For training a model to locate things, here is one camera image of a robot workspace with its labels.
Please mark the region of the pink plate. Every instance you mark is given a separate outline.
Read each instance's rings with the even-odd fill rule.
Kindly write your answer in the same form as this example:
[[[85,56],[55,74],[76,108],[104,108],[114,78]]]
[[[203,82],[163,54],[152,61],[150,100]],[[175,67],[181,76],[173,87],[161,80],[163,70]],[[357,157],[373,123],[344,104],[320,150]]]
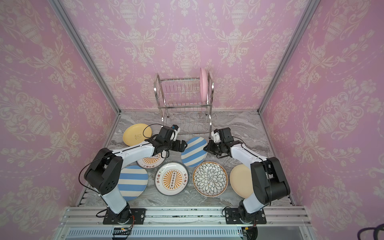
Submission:
[[[200,94],[204,104],[210,104],[211,76],[205,69],[200,68]]]

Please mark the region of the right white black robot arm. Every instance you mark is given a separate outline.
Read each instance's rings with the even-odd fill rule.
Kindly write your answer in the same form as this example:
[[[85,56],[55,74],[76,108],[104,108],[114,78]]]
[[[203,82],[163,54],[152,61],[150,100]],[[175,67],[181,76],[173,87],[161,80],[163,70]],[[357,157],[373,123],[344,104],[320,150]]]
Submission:
[[[291,194],[281,162],[252,151],[241,139],[235,140],[230,128],[215,129],[204,150],[218,159],[231,157],[251,171],[253,193],[240,201],[238,212],[245,223],[254,222],[264,207]]]

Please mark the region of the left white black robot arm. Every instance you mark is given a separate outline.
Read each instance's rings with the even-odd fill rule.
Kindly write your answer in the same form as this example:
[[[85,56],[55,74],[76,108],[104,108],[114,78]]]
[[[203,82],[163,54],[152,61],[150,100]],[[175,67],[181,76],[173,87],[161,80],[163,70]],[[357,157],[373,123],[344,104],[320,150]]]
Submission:
[[[132,219],[129,203],[118,190],[121,171],[140,159],[153,157],[166,151],[182,153],[187,148],[186,141],[177,140],[180,128],[177,125],[163,126],[160,132],[143,142],[120,150],[99,150],[94,160],[83,168],[84,179],[91,190],[99,194],[107,205],[107,213],[117,223],[126,224]]]

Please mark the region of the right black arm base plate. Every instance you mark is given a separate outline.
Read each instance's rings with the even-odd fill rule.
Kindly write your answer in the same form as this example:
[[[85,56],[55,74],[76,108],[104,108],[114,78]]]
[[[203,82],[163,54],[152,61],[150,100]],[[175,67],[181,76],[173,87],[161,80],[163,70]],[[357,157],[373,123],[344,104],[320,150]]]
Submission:
[[[247,212],[239,213],[238,208],[224,208],[222,214],[226,219],[227,225],[265,225],[267,223],[264,210],[248,214]]]

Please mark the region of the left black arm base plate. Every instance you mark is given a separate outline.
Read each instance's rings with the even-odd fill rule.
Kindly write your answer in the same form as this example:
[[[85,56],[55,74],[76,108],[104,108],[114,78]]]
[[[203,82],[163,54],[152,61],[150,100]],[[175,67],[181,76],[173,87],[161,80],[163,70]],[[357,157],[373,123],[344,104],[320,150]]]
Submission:
[[[130,209],[127,217],[118,217],[111,210],[107,209],[103,220],[103,225],[143,225],[145,220],[146,209],[134,208]]]

